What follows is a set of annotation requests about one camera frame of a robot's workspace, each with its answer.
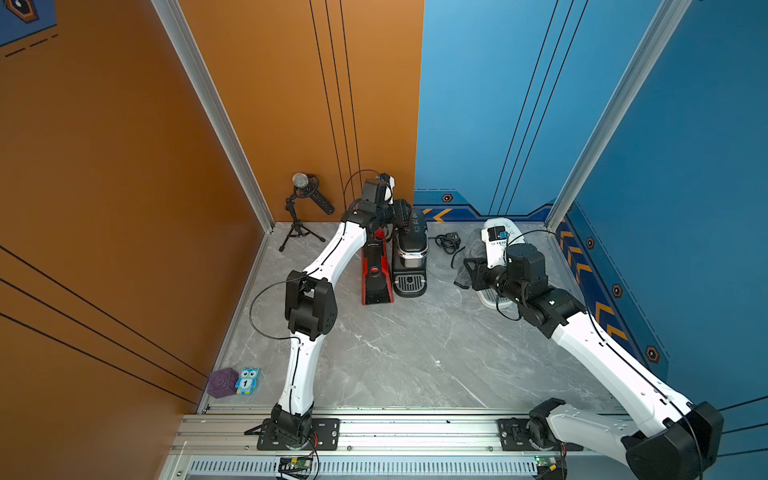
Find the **black coffee machine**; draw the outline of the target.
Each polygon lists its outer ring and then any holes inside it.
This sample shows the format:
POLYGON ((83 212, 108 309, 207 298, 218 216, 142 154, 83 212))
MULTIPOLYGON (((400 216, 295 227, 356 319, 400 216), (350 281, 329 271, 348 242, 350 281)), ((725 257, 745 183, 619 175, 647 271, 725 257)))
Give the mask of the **black coffee machine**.
POLYGON ((391 279, 395 294, 405 298, 423 295, 427 290, 427 222, 420 210, 413 210, 403 227, 392 238, 391 279))

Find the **white coffee machine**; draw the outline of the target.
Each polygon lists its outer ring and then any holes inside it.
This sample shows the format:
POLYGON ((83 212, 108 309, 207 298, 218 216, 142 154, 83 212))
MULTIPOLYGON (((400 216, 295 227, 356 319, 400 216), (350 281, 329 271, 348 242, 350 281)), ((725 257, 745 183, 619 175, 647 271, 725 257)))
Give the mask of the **white coffee machine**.
MULTIPOLYGON (((492 218, 486 220, 480 231, 481 240, 485 246, 487 267, 504 266, 505 250, 510 244, 526 243, 521 230, 512 220, 507 218, 492 218)), ((492 288, 481 290, 477 293, 481 303, 487 308, 494 308, 498 294, 492 288)), ((499 305, 506 307, 512 304, 511 300, 499 300, 499 305)))

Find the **grey microfibre cloth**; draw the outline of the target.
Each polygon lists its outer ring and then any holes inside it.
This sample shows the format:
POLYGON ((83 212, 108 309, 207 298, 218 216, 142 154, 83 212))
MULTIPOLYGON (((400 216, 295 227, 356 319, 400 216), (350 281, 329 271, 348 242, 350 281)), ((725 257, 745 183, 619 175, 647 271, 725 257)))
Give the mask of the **grey microfibre cloth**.
POLYGON ((463 257, 458 267, 454 285, 463 290, 474 290, 477 265, 484 263, 483 258, 463 257))

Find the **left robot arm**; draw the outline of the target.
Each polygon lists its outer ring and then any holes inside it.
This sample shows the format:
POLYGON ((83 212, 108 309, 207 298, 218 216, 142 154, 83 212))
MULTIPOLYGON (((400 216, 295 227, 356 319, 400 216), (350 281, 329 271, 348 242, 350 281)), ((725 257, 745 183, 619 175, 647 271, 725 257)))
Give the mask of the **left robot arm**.
POLYGON ((336 283, 366 241, 394 222, 394 187, 395 179, 388 174, 366 180, 361 197, 342 215, 329 244, 304 270, 292 271, 286 278, 284 316, 290 358, 270 424, 276 439, 292 449, 310 440, 321 347, 338 318, 336 283))

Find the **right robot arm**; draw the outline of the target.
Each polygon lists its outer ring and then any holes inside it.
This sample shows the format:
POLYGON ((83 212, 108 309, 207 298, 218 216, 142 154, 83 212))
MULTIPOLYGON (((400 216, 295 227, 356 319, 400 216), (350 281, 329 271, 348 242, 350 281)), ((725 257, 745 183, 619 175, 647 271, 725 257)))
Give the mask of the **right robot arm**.
POLYGON ((531 445, 575 444, 627 466, 638 479, 701 479, 717 459, 724 419, 691 403, 625 351, 570 292, 550 284, 545 257, 527 243, 496 258, 464 262, 475 290, 513 301, 519 319, 566 350, 611 393, 630 419, 620 423, 558 398, 529 413, 531 445))

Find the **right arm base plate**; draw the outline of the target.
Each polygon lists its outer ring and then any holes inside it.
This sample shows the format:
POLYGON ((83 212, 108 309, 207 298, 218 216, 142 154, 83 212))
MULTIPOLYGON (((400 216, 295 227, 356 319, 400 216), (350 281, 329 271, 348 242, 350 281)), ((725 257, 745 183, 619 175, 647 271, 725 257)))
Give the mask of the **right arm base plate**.
POLYGON ((501 449, 505 452, 559 452, 560 443, 529 426, 529 418, 496 421, 501 449))

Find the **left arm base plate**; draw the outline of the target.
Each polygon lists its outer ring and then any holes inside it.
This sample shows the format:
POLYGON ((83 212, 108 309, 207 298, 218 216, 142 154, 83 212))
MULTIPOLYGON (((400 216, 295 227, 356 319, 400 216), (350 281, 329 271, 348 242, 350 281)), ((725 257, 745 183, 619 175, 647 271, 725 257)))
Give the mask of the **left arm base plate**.
POLYGON ((295 421, 267 419, 257 443, 259 451, 298 450, 319 452, 338 448, 341 422, 338 418, 320 417, 295 421))

